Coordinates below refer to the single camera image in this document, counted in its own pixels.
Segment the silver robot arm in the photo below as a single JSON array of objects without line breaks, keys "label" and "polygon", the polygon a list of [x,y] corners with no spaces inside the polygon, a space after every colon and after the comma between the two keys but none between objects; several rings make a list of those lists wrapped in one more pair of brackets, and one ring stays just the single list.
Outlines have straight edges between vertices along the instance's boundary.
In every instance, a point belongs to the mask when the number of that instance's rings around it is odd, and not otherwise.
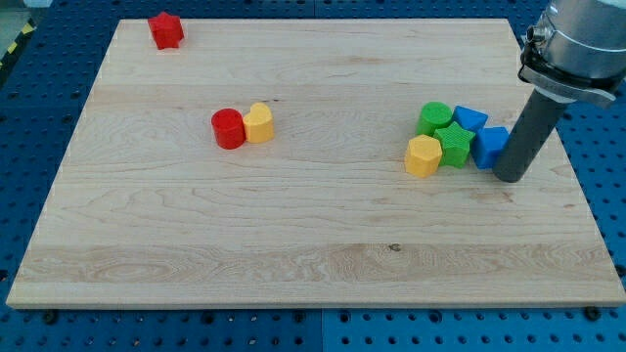
[{"label": "silver robot arm", "polygon": [[521,80],[563,103],[608,108],[625,79],[625,0],[551,0],[523,43]]}]

